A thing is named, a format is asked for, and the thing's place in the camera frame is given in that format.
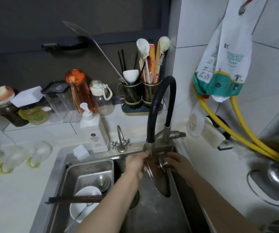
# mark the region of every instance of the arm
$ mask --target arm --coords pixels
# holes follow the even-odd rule
[[[168,153],[166,160],[173,167],[173,171],[181,175],[187,185],[193,189],[217,232],[260,233],[193,169],[186,157],[177,153]]]
[[[138,153],[126,158],[126,171],[101,203],[79,224],[75,233],[118,233],[143,177],[144,158]]]

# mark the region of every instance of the sink drain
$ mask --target sink drain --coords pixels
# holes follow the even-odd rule
[[[139,203],[139,200],[140,200],[140,193],[139,193],[139,191],[137,191],[137,193],[134,196],[134,199],[132,200],[132,203],[131,203],[129,209],[134,208]]]

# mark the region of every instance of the yellow hose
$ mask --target yellow hose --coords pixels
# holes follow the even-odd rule
[[[240,112],[240,109],[238,107],[237,101],[236,101],[236,97],[235,96],[231,96],[230,97],[230,101],[233,107],[233,110],[235,111],[235,115],[238,118],[238,121],[240,122],[240,124],[242,125],[244,131],[246,132],[246,134],[253,140],[253,142],[258,145],[261,149],[263,149],[265,152],[275,156],[275,157],[279,157],[279,153],[277,153],[276,151],[274,151],[273,149],[271,149],[270,147],[266,146],[265,144],[262,143],[262,141],[260,141],[258,139],[258,137],[256,137],[254,135],[254,133],[248,128],[247,124],[245,123],[245,120]]]
[[[264,151],[263,149],[261,149],[260,147],[258,147],[257,145],[247,141],[246,139],[244,139],[243,137],[241,137],[239,134],[235,133],[233,130],[231,130],[227,125],[225,125],[212,111],[211,109],[207,106],[207,104],[205,103],[204,99],[199,95],[196,94],[198,101],[200,102],[200,104],[202,105],[202,107],[204,108],[204,110],[209,114],[209,116],[211,116],[211,118],[221,127],[223,128],[227,133],[229,133],[231,136],[233,136],[235,139],[237,139],[238,141],[242,142],[244,145],[248,146],[249,148],[255,150],[258,153],[261,153],[275,161],[279,161],[279,154],[277,155],[271,155],[268,152]]]

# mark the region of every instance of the sink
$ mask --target sink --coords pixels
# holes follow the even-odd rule
[[[126,157],[133,153],[115,154],[107,157],[94,158],[86,162],[76,162],[73,154],[67,154],[64,167],[60,174],[60,182],[57,185],[56,196],[73,196],[81,188],[95,185],[95,179],[99,175],[108,176],[111,184],[104,195],[113,187],[114,183],[125,171]],[[167,152],[176,152],[175,146],[169,145],[156,148],[157,154],[163,159]],[[200,204],[186,182],[176,173],[167,170],[169,176],[171,196],[164,197],[155,187],[148,173],[144,174],[139,185],[139,200],[133,208],[129,209],[122,224],[121,233],[170,233],[170,232],[210,232]],[[48,211],[46,233],[63,232],[72,221],[69,213],[70,204],[55,204]],[[48,208],[43,203],[37,211]],[[30,232],[37,231],[40,221],[35,218]],[[73,232],[78,223],[73,224],[69,233]]]

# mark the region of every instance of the chrome tap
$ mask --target chrome tap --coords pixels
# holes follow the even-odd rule
[[[119,137],[119,143],[118,141],[114,142],[112,141],[112,149],[114,149],[115,147],[117,147],[117,150],[121,153],[125,152],[128,148],[128,145],[130,146],[130,139],[125,140],[122,134],[122,130],[120,128],[120,126],[117,126],[117,131],[118,131],[118,137]]]
[[[167,110],[166,121],[164,124],[164,129],[155,135],[156,121],[158,115],[158,108],[161,104],[162,98],[170,86],[170,99],[169,107]],[[170,142],[170,139],[176,139],[180,137],[185,137],[186,133],[179,131],[171,131],[171,119],[174,109],[176,97],[176,81],[173,76],[167,76],[160,83],[158,90],[153,98],[153,102],[150,107],[148,121],[147,121],[147,138],[146,138],[146,149],[150,152],[151,155],[154,155],[155,141],[156,138],[162,135],[162,141],[167,144]]]

